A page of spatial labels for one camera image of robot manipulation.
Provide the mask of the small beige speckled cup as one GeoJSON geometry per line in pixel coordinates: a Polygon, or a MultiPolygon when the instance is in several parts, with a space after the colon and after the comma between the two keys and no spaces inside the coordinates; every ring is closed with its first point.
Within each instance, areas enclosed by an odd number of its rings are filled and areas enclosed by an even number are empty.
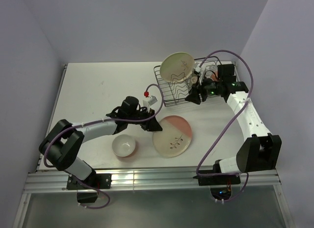
{"type": "Polygon", "coordinates": [[[191,84],[192,86],[196,86],[197,83],[198,83],[198,81],[199,81],[198,76],[192,77],[192,78],[191,78],[191,81],[190,81],[190,84],[191,84]]]}

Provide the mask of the pink and cream plate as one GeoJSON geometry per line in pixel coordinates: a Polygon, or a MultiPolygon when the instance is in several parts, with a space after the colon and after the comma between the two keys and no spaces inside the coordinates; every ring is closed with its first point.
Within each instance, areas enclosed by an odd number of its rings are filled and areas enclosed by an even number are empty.
{"type": "Polygon", "coordinates": [[[154,132],[152,141],[162,157],[176,157],[184,153],[192,141],[192,128],[188,121],[178,115],[164,117],[160,122],[162,131],[154,132]]]}

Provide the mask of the green and cream plate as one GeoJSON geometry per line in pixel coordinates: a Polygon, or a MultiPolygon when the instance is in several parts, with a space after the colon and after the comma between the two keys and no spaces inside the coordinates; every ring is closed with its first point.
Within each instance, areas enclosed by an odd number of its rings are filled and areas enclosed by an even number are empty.
{"type": "Polygon", "coordinates": [[[194,58],[185,52],[169,55],[160,65],[160,76],[168,83],[183,82],[194,70],[194,58]]]}

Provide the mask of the white bowl orange outside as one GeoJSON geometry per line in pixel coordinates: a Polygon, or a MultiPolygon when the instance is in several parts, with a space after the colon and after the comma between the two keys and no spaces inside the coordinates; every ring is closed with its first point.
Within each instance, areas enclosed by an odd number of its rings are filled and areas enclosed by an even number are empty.
{"type": "Polygon", "coordinates": [[[118,157],[128,157],[136,149],[134,137],[129,135],[119,135],[112,142],[112,151],[118,157]]]}

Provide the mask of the orange mug white inside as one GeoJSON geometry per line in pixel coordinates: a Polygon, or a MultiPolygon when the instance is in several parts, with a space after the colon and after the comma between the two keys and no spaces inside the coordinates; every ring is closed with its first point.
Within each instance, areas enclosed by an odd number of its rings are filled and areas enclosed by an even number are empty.
{"type": "Polygon", "coordinates": [[[217,73],[214,72],[214,71],[212,71],[212,70],[210,70],[210,72],[211,72],[210,78],[211,78],[213,81],[219,81],[217,73]]]}

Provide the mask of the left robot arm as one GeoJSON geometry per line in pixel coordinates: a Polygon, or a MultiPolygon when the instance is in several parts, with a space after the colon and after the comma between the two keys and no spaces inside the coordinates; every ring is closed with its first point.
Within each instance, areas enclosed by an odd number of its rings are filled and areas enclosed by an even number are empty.
{"type": "Polygon", "coordinates": [[[140,107],[139,100],[128,96],[105,118],[88,123],[73,124],[62,119],[57,122],[39,146],[44,161],[49,161],[58,171],[67,172],[76,178],[83,188],[91,188],[96,182],[95,170],[78,157],[81,145],[87,141],[115,135],[129,124],[140,125],[144,131],[162,131],[156,120],[156,112],[140,107]]]}

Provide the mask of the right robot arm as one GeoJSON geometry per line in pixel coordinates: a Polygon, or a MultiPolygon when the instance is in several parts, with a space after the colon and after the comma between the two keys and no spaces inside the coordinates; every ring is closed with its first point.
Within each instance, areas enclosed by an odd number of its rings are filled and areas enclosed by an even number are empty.
{"type": "Polygon", "coordinates": [[[234,121],[239,123],[244,138],[236,156],[217,160],[209,173],[201,172],[197,167],[197,176],[212,177],[216,183],[222,184],[229,176],[275,169],[282,140],[263,124],[251,101],[251,90],[245,82],[236,80],[234,65],[218,65],[214,73],[216,80],[207,78],[206,70],[199,65],[194,74],[186,101],[199,105],[209,96],[221,96],[235,114],[213,144],[217,145],[234,121]]]}

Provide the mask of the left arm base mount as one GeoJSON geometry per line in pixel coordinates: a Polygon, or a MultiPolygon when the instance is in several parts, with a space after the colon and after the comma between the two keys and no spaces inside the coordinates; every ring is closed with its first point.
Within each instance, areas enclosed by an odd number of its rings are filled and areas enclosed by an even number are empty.
{"type": "MultiPolygon", "coordinates": [[[[111,174],[110,173],[95,173],[91,175],[87,179],[82,181],[83,184],[86,184],[89,187],[93,187],[96,189],[110,189],[111,187],[111,174]]],[[[66,186],[67,190],[87,190],[88,187],[85,187],[80,182],[78,182],[77,178],[74,176],[68,177],[68,182],[66,186]]],[[[99,196],[99,192],[77,192],[77,201],[78,203],[83,204],[92,204],[94,203],[99,196]]]]}

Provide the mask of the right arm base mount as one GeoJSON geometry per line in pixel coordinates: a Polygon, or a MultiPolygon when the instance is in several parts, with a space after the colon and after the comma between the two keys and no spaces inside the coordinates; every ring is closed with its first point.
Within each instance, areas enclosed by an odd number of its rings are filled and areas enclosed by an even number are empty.
{"type": "Polygon", "coordinates": [[[232,196],[232,185],[241,183],[236,175],[215,175],[211,177],[201,177],[195,175],[193,179],[198,180],[199,186],[210,186],[211,195],[215,200],[225,201],[232,196]]]}

